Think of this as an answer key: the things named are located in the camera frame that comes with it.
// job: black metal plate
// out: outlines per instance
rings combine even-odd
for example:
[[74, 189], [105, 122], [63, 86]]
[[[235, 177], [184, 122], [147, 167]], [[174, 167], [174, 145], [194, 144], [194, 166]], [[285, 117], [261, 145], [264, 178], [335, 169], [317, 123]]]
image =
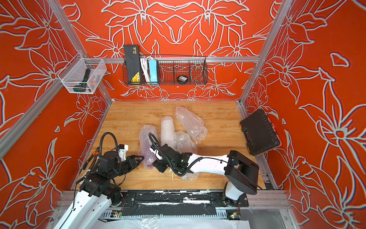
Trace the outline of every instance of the black metal plate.
[[237, 207], [238, 204], [240, 207], [249, 206], [246, 194], [241, 195], [239, 197], [238, 201], [232, 201], [232, 200], [223, 201], [221, 199], [222, 195], [223, 195], [223, 192], [210, 192], [210, 201], [211, 201], [212, 207], [228, 207], [229, 205], [233, 206], [233, 207]]
[[274, 190], [271, 183], [264, 182], [264, 185], [266, 186], [266, 190]]
[[[123, 216], [127, 215], [216, 215], [216, 208], [210, 203], [210, 192], [200, 190], [129, 190], [121, 192], [126, 204], [123, 207]], [[185, 200], [200, 201], [207, 203], [184, 203]]]
[[122, 203], [118, 205], [118, 207], [122, 207], [124, 205], [123, 199], [125, 199], [126, 204], [124, 207], [132, 207], [135, 204], [136, 192], [121, 192], [122, 194]]

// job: orange wall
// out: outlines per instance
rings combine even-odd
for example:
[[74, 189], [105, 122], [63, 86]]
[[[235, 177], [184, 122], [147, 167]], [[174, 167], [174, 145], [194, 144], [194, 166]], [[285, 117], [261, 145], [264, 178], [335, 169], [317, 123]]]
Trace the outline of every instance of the orange wall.
[[[75, 54], [46, 1], [0, 3], [0, 137]], [[0, 161], [0, 228], [46, 228], [71, 188], [107, 104], [100, 91], [53, 98]]]
[[[89, 56], [121, 58], [125, 44], [143, 54], [259, 55], [281, 1], [105, 2], [60, 0]], [[103, 83], [115, 100], [238, 99], [253, 67], [210, 64], [205, 86], [126, 86], [113, 64]]]
[[366, 6], [295, 0], [245, 107], [264, 109], [268, 152], [301, 228], [365, 228]]
[[0, 3], [0, 138], [76, 51], [44, 1]]

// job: blue power strip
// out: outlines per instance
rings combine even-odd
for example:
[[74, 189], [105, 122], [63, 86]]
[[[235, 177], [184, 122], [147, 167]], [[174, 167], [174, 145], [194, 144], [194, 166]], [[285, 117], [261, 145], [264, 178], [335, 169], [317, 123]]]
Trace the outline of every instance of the blue power strip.
[[150, 69], [150, 81], [151, 83], [158, 82], [158, 76], [156, 72], [156, 60], [149, 60], [149, 69]]

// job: yellow label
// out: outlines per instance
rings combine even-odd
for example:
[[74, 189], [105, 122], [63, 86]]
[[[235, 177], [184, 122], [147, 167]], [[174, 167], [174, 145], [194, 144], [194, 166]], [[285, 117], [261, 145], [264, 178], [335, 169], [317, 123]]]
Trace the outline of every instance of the yellow label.
[[132, 78], [132, 82], [135, 82], [135, 83], [140, 82], [140, 72], [136, 73], [136, 75]]

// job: white cable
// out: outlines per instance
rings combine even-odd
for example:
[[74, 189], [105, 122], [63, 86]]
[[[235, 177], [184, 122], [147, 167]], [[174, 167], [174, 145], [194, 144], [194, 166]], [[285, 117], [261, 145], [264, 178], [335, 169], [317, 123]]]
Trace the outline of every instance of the white cable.
[[150, 76], [147, 72], [147, 59], [153, 59], [153, 58], [150, 57], [150, 56], [148, 56], [147, 58], [146, 57], [141, 57], [140, 62], [141, 62], [141, 67], [142, 67], [143, 74], [145, 75], [145, 80], [146, 80], [146, 82], [150, 82]]

